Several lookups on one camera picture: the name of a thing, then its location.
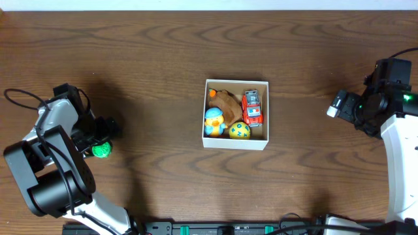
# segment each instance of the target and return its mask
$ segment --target wire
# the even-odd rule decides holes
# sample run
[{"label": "wire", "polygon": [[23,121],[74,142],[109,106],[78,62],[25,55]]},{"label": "wire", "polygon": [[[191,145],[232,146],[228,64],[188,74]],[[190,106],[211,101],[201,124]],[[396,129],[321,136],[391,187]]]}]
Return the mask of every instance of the wire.
[{"label": "wire", "polygon": [[[57,147],[55,147],[55,146],[54,146],[54,145],[52,145],[51,143],[49,143],[49,142],[45,141],[44,136],[43,136],[43,135],[41,135],[41,133],[40,133],[40,131],[42,130],[41,126],[42,126],[42,124],[44,123],[44,121],[45,121],[46,117],[48,116],[49,112],[51,111],[51,109],[50,109],[50,107],[48,106],[48,104],[47,104],[44,100],[42,100],[40,97],[38,97],[37,95],[32,94],[32,93],[30,93],[30,92],[28,92],[28,91],[24,91],[24,90],[22,90],[22,89],[14,89],[14,88],[9,88],[9,89],[6,89],[6,90],[5,90],[5,92],[4,92],[4,95],[5,95],[6,99],[7,99],[8,101],[10,101],[11,103],[13,103],[13,104],[17,105],[17,106],[21,106],[21,107],[23,107],[23,108],[28,108],[28,109],[32,109],[32,110],[38,110],[38,108],[35,108],[35,107],[30,107],[30,106],[26,106],[26,105],[24,105],[24,104],[20,104],[20,103],[18,103],[18,102],[16,102],[16,101],[12,100],[12,99],[11,99],[11,98],[7,95],[7,93],[8,93],[9,91],[20,92],[20,93],[23,93],[23,94],[29,95],[29,96],[31,96],[31,97],[33,97],[33,98],[37,99],[38,101],[40,101],[40,102],[41,102],[41,104],[42,104],[42,106],[44,106],[44,107],[45,107],[45,112],[42,114],[42,116],[39,118],[38,123],[35,125],[35,132],[36,132],[36,134],[37,134],[37,137],[38,137],[38,139],[39,139],[40,144],[43,146],[43,148],[46,150],[47,154],[49,154],[49,156],[51,157],[51,159],[54,161],[55,165],[57,166],[57,170],[58,170],[58,172],[59,172],[59,175],[61,176],[62,180],[64,181],[64,186],[65,186],[65,189],[67,190],[67,194],[68,194],[68,198],[69,198],[69,204],[70,204],[69,206],[70,206],[71,215],[73,215],[73,216],[76,216],[76,215],[81,215],[83,218],[87,218],[88,220],[90,220],[91,222],[93,222],[94,224],[96,224],[97,226],[99,226],[99,227],[101,227],[101,228],[103,228],[103,229],[107,230],[107,231],[108,231],[109,233],[111,233],[112,235],[117,235],[114,231],[112,231],[110,228],[108,228],[108,227],[106,227],[106,226],[102,225],[102,224],[101,224],[100,222],[98,222],[98,221],[97,221],[94,217],[92,217],[92,216],[88,215],[85,211],[75,213],[75,211],[74,211],[74,199],[73,199],[73,197],[72,197],[72,192],[71,192],[71,188],[70,188],[70,183],[68,182],[68,179],[65,177],[64,170],[63,170],[63,168],[62,168],[61,164],[59,163],[59,161],[58,161],[57,157],[56,157],[56,156],[54,155],[54,153],[51,151],[51,148],[52,148],[55,152],[57,152],[60,156],[62,156],[62,158],[64,158],[64,160],[66,160],[67,162],[68,162],[69,160],[68,160],[67,156],[65,156],[65,154],[64,154],[61,150],[59,150]],[[87,108],[86,108],[86,112],[89,112],[89,111],[90,111],[90,100],[89,100],[88,96],[84,93],[84,91],[82,91],[81,89],[79,89],[79,91],[81,91],[81,92],[82,92],[82,93],[86,96],[86,99],[87,99],[87,101],[88,101],[88,105],[87,105]]]},{"label": "wire", "polygon": [[391,57],[389,57],[389,58],[394,58],[394,57],[396,57],[396,56],[398,56],[398,55],[402,55],[402,54],[407,53],[407,52],[413,52],[413,51],[416,51],[416,50],[418,50],[418,48],[409,48],[409,49],[406,49],[406,50],[402,50],[402,51],[400,51],[400,52],[398,52],[398,53],[396,53],[396,54],[392,55],[392,56],[391,56]]},{"label": "wire", "polygon": [[287,231],[294,231],[294,230],[312,230],[312,229],[332,229],[332,230],[341,230],[341,231],[348,231],[348,232],[358,232],[365,235],[388,235],[389,233],[386,232],[378,232],[378,231],[371,231],[363,228],[353,228],[347,226],[337,226],[337,225],[299,225],[299,226],[291,226],[287,228],[278,229],[276,231],[270,232],[267,235],[277,235]]},{"label": "wire", "polygon": [[34,95],[34,94],[30,93],[30,92],[24,91],[24,90],[22,90],[22,89],[15,89],[15,88],[8,88],[8,89],[6,89],[6,90],[5,90],[5,92],[4,92],[4,95],[5,95],[6,99],[7,99],[8,101],[12,102],[13,104],[17,105],[17,106],[21,106],[21,107],[23,107],[23,108],[28,108],[28,109],[32,109],[32,110],[36,110],[36,111],[38,110],[38,108],[36,108],[36,107],[30,107],[30,106],[27,106],[27,105],[24,105],[24,104],[21,104],[21,103],[18,103],[18,102],[16,102],[16,101],[12,100],[12,99],[11,99],[11,98],[7,95],[7,93],[8,93],[9,91],[20,92],[20,93],[23,93],[23,94],[26,94],[26,95],[32,96],[33,98],[35,98],[35,99],[37,99],[38,101],[40,101],[41,103],[43,103],[43,105],[45,105],[46,107],[48,107],[48,106],[46,105],[46,102],[45,102],[45,101],[43,101],[41,98],[39,98],[38,96],[36,96],[36,95]]},{"label": "wire", "polygon": [[289,215],[294,215],[294,216],[297,216],[299,219],[302,219],[302,218],[300,218],[300,216],[298,215],[298,214],[296,214],[296,213],[287,213],[287,214],[285,214],[285,215],[283,215],[283,217],[281,217],[281,219],[279,220],[279,229],[281,229],[281,222],[283,222],[283,220],[287,217],[287,216],[289,216]]}]

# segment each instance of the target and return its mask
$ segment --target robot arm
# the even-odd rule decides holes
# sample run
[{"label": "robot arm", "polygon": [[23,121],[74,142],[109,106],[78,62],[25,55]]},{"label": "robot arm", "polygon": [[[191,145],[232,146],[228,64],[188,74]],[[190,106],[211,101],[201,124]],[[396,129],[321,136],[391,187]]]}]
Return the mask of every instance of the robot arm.
[{"label": "robot arm", "polygon": [[[74,86],[56,87],[54,95],[45,102],[48,110],[45,105],[38,108],[39,118],[30,133],[4,151],[29,209],[38,216],[75,219],[100,234],[138,234],[125,209],[95,192],[93,175],[84,162],[92,148],[110,142],[118,133],[116,122],[95,118],[89,104],[84,109],[79,89]],[[58,167],[39,137],[49,146],[67,182],[57,170],[35,175],[53,163]]]},{"label": "robot arm", "polygon": [[364,93],[339,91],[327,112],[383,139],[389,172],[387,223],[418,221],[418,95],[410,93],[410,72],[410,61],[379,60],[364,81]]}]

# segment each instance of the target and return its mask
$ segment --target yellow ball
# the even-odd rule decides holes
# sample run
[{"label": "yellow ball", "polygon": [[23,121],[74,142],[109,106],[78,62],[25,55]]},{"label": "yellow ball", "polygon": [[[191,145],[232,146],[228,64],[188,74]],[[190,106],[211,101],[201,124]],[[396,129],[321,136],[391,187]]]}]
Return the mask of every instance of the yellow ball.
[{"label": "yellow ball", "polygon": [[251,130],[248,125],[242,121],[236,122],[229,127],[229,138],[247,140],[250,134]]}]

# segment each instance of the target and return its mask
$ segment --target blue hat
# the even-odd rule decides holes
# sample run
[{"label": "blue hat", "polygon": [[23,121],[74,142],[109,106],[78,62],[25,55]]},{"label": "blue hat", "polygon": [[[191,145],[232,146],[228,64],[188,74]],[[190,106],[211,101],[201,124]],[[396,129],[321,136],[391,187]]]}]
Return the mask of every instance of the blue hat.
[{"label": "blue hat", "polygon": [[204,118],[216,118],[222,115],[223,112],[220,108],[209,108],[208,111],[204,114]]}]

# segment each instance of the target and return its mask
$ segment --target brown stuffed toy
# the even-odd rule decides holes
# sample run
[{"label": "brown stuffed toy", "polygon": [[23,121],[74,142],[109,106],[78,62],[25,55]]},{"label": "brown stuffed toy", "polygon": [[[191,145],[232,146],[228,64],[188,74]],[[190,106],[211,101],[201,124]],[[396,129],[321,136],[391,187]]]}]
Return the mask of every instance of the brown stuffed toy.
[{"label": "brown stuffed toy", "polygon": [[228,94],[228,91],[216,92],[214,89],[209,89],[209,97],[209,107],[218,107],[222,110],[227,126],[242,119],[241,106]]}]

